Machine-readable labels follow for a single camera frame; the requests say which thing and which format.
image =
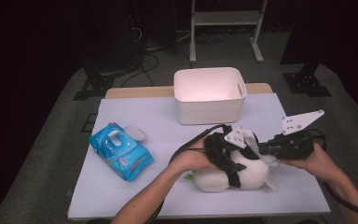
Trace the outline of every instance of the white plush toy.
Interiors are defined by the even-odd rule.
[[[275,158],[262,156],[258,153],[255,136],[252,132],[241,130],[245,135],[244,140],[252,151],[259,157],[259,160],[245,158],[239,150],[230,152],[230,158],[235,163],[246,166],[238,171],[238,178],[241,182],[240,189],[258,189],[267,184],[271,189],[276,189],[269,173],[270,165],[278,164]],[[194,182],[198,188],[206,192],[222,192],[230,187],[226,172],[213,168],[206,168],[193,172]]]

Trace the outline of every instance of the plastic container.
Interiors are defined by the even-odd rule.
[[[247,95],[240,71],[232,67],[180,70],[173,86],[182,124],[235,122]]]

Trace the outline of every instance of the gray carpet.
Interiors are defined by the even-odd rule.
[[[250,34],[225,35],[222,41],[212,45],[197,45],[197,63],[193,66],[231,66],[240,70],[245,82],[267,82],[278,94],[288,116],[323,109],[325,115],[311,127],[324,132],[328,153],[358,187],[358,106],[346,93],[337,75],[323,65],[318,67],[316,77],[330,91],[331,97],[308,97],[306,94],[290,92],[282,72],[299,71],[302,64],[279,65],[288,35],[279,32],[261,33],[258,44],[265,59],[263,63],[255,61],[248,41]],[[188,55],[188,44],[181,44],[178,48]],[[153,55],[159,59],[158,66],[148,74],[155,86],[172,85],[173,74],[190,66],[181,51],[166,49]],[[150,57],[149,61],[145,60],[145,68],[155,62],[155,58]],[[114,86],[119,87],[130,76],[131,74],[117,78]],[[0,223],[86,223],[68,220],[66,215],[88,148],[90,133],[83,133],[81,130],[88,115],[98,111],[102,98],[90,97],[87,101],[73,101],[86,78],[86,74],[80,69],[62,91],[0,206]],[[149,85],[149,79],[140,75],[127,82],[125,87]],[[266,217],[265,223],[297,223],[306,218],[314,218],[320,223],[324,223],[324,219],[328,223],[343,223],[337,203],[327,193],[325,197],[332,212],[324,214],[323,218]]]

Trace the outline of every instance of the white sheet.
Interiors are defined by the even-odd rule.
[[[233,128],[242,126],[252,130],[260,142],[265,142],[282,131],[283,116],[285,113],[276,94],[249,94],[240,119],[231,125]],[[68,211],[71,219],[113,217],[164,169],[177,148],[213,126],[181,125],[176,119],[173,97],[102,100],[93,133],[109,122],[116,122],[123,128],[137,127],[145,132],[146,139],[142,144],[156,161],[146,167],[133,182],[126,182],[89,147]],[[278,188],[276,191],[263,186],[257,190],[230,188],[223,193],[205,193],[191,180],[179,178],[167,196],[159,218],[330,212],[314,176],[286,165],[271,167],[271,173]]]

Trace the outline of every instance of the wet wipes pack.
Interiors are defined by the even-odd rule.
[[[116,123],[109,123],[91,136],[89,143],[99,157],[126,181],[132,181],[154,161],[150,152]]]

